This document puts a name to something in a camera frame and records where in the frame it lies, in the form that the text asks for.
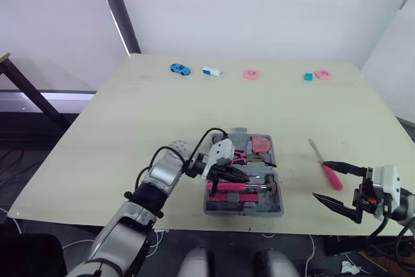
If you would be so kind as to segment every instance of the floor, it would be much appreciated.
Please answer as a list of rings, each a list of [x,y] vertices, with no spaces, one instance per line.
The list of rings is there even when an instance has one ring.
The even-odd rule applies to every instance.
[[[13,201],[23,189],[26,182],[36,171],[38,165],[31,167],[19,178],[3,184],[9,176],[15,176],[34,163],[43,161],[50,153],[54,143],[2,143],[0,158],[10,149],[23,147],[24,155],[10,169],[3,172],[19,158],[20,151],[14,151],[0,160],[0,207],[9,209]],[[0,214],[0,222],[5,214]],[[93,239],[96,235],[81,226],[66,224],[43,223],[35,221],[19,221],[23,233],[48,233],[59,238],[62,246],[83,239]],[[326,257],[323,249],[323,236],[313,236],[316,244],[316,254],[309,262],[309,276],[322,273],[321,276],[340,274],[341,261],[345,256]],[[152,245],[156,242],[155,234],[150,237]],[[88,252],[90,242],[79,243],[64,249],[67,268],[70,270],[80,263]],[[157,251],[149,257],[138,276],[165,276],[177,275],[182,260],[192,248],[204,245],[215,254],[216,277],[221,276],[253,276],[252,259],[254,254],[266,248],[282,251],[296,266],[303,276],[305,261],[313,251],[308,235],[275,235],[271,238],[255,233],[236,232],[200,232],[174,230],[163,235]],[[380,276],[390,276],[357,253],[349,254],[352,261],[366,271]]]

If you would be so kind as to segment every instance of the blue toy car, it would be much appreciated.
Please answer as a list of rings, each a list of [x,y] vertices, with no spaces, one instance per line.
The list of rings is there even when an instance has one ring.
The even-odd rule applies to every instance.
[[[170,65],[170,70],[173,73],[179,73],[179,74],[181,74],[183,76],[184,75],[190,75],[190,68],[185,67],[185,66],[183,66],[181,64],[171,64]]]

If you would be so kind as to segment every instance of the black cable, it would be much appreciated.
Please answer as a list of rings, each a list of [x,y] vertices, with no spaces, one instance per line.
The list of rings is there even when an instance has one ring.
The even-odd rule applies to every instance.
[[[145,171],[147,171],[148,169],[150,169],[150,166],[145,167],[145,168],[144,168],[143,170],[141,170],[141,171],[140,171],[140,173],[137,175],[137,178],[136,178],[136,188],[135,188],[135,189],[137,189],[137,187],[138,187],[138,183],[139,183],[139,181],[140,181],[141,175],[143,175],[143,173],[144,173]]]
[[[182,163],[185,164],[186,161],[184,160],[183,156],[178,151],[176,151],[174,148],[169,147],[169,146],[162,146],[154,153],[153,157],[151,158],[151,162],[149,165],[150,168],[153,166],[154,160],[156,159],[158,153],[161,152],[163,149],[168,149],[169,151],[172,151],[177,157],[179,157]]]
[[[34,166],[41,164],[42,162],[35,162],[32,163],[30,166],[28,166],[26,169],[21,170],[20,172],[16,173],[15,175],[9,176],[8,178],[3,179],[1,184],[0,184],[0,188],[3,187],[5,184],[9,183],[9,181],[11,180],[16,180],[18,179],[18,175],[21,175],[23,173],[25,173],[26,171],[32,169]]]
[[[8,151],[6,154],[4,154],[1,158],[0,158],[0,162],[3,160],[3,159],[5,159],[6,157],[7,157],[7,155],[9,155],[11,152],[14,152],[14,151],[20,151],[20,155],[19,155],[19,157],[16,159],[16,160],[14,160],[6,169],[3,169],[1,172],[0,172],[0,175],[2,175],[4,172],[6,172],[6,171],[8,171],[11,167],[13,167],[15,164],[17,164],[18,163],[18,161],[20,161],[20,159],[22,159],[23,158],[23,155],[25,154],[25,150],[24,149],[22,149],[21,147],[16,147],[15,149],[11,149],[10,151]]]
[[[200,145],[202,144],[203,140],[206,138],[206,136],[209,134],[209,132],[214,131],[214,130],[220,131],[220,132],[223,133],[222,139],[227,139],[228,138],[228,134],[226,133],[226,131],[223,130],[223,129],[221,129],[221,128],[210,128],[208,131],[206,131],[205,134],[200,139],[199,143],[197,143],[195,149],[193,149],[193,152],[191,153],[188,161],[186,162],[186,164],[184,166],[183,172],[186,172],[187,171],[187,168],[189,168],[189,165],[190,165],[190,163],[191,163],[191,161],[193,159],[193,156],[195,156],[195,154],[196,154],[197,150],[199,149]]]
[[[408,272],[415,272],[415,269],[408,269],[404,265],[408,267],[414,267],[410,263],[403,262],[399,259],[399,245],[401,243],[402,237],[405,235],[405,233],[408,231],[408,229],[412,226],[412,223],[415,222],[415,215],[412,217],[412,219],[403,227],[403,229],[400,231],[399,235],[396,237],[395,242],[395,261],[401,267],[403,270]]]
[[[173,152],[175,155],[177,155],[177,157],[179,157],[179,159],[183,163],[183,165],[185,164],[185,160],[184,160],[183,156],[178,151],[176,151],[174,148],[169,147],[169,146],[162,146],[158,150],[156,150],[156,152],[154,153],[153,157],[151,158],[150,165],[148,167],[145,167],[143,170],[141,170],[140,173],[137,175],[136,188],[135,189],[137,189],[138,183],[139,183],[140,178],[143,175],[143,173],[145,171],[149,170],[153,166],[154,160],[156,159],[158,153],[161,152],[163,149],[168,149],[169,151]]]
[[[373,241],[373,239],[380,233],[380,232],[382,232],[382,230],[383,230],[383,228],[385,228],[385,226],[386,226],[386,224],[388,224],[388,221],[389,221],[389,217],[390,217],[390,210],[392,209],[392,205],[391,205],[391,198],[390,198],[390,194],[385,194],[385,206],[387,207],[387,210],[385,211],[383,211],[383,221],[382,221],[382,223],[381,223],[381,225],[379,225],[379,227],[378,228],[376,228],[376,230],[373,232],[373,233],[371,233],[369,236],[368,236],[368,238],[366,239],[366,241],[367,241],[367,243],[376,251],[376,252],[378,252],[378,253],[380,253],[382,256],[384,256],[384,257],[386,257],[386,258],[388,258],[388,259],[390,259],[391,261],[394,261],[394,262],[397,262],[396,261],[396,259],[395,259],[395,257],[392,257],[390,254],[388,254],[388,253],[386,253],[385,251],[383,251],[383,250],[381,250],[381,249],[379,249],[379,248],[377,248],[373,243],[372,243],[372,241]],[[403,262],[403,261],[401,261],[401,264],[402,265],[406,265],[406,266],[408,266],[408,267],[415,267],[415,265],[414,264],[411,264],[411,263],[407,263],[407,262]],[[409,272],[414,272],[414,270],[411,270],[411,269],[408,269],[408,268],[406,268],[406,267],[404,267],[404,266],[401,266],[400,265],[400,267],[403,269],[403,270],[405,270],[405,271],[409,271]]]
[[[178,151],[176,151],[174,148],[169,147],[169,146],[162,146],[162,147],[160,147],[160,148],[159,148],[159,149],[158,149],[158,150],[154,153],[153,157],[151,158],[150,165],[149,165],[148,167],[145,167],[143,170],[141,170],[141,171],[140,171],[140,173],[137,175],[137,178],[136,178],[136,189],[137,189],[137,187],[138,187],[138,183],[139,183],[140,178],[141,178],[141,176],[143,175],[143,173],[144,173],[146,170],[149,170],[149,169],[153,166],[154,160],[156,159],[156,157],[157,157],[158,153],[159,153],[159,152],[161,152],[163,149],[168,149],[169,151],[172,151],[175,155],[177,155],[177,157],[179,157],[179,159],[180,159],[180,160],[182,161],[182,163],[183,163],[182,172],[186,172],[187,168],[189,167],[190,161],[193,159],[193,156],[196,154],[196,151],[198,150],[198,148],[199,148],[199,147],[200,147],[200,145],[202,144],[202,142],[203,142],[204,138],[205,138],[205,137],[209,134],[209,132],[214,131],[214,130],[221,131],[221,132],[223,133],[223,137],[222,137],[223,139],[228,137],[228,134],[226,133],[226,131],[225,131],[225,130],[223,130],[223,129],[221,129],[221,128],[210,128],[210,129],[209,129],[208,131],[206,131],[206,132],[205,132],[205,134],[202,136],[202,138],[200,139],[199,143],[196,145],[195,149],[194,149],[194,150],[193,150],[193,152],[191,153],[191,156],[190,156],[190,158],[189,158],[189,160],[188,160],[188,161],[185,161],[185,160],[184,160],[184,158],[183,158],[183,156],[182,156],[182,155],[181,155]]]

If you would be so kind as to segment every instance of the pliers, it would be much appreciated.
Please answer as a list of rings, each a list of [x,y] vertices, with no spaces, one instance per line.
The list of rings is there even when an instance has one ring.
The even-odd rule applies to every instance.
[[[231,165],[246,165],[248,162],[264,162],[266,165],[277,167],[273,163],[266,162],[265,158],[258,154],[247,154],[244,151],[235,151],[236,159],[231,161]]]

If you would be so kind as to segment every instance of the screwdriver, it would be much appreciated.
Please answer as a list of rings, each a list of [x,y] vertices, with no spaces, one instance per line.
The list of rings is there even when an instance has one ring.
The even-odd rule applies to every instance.
[[[343,184],[342,182],[339,180],[338,176],[336,175],[336,172],[334,172],[334,170],[332,170],[331,168],[329,168],[328,166],[322,164],[323,162],[323,157],[322,155],[319,153],[317,146],[314,144],[314,141],[312,139],[309,139],[310,145],[311,147],[314,149],[318,161],[320,162],[320,165],[323,168],[323,171],[325,172],[327,178],[329,179],[331,186],[333,186],[333,188],[337,191],[341,191],[343,189]]]

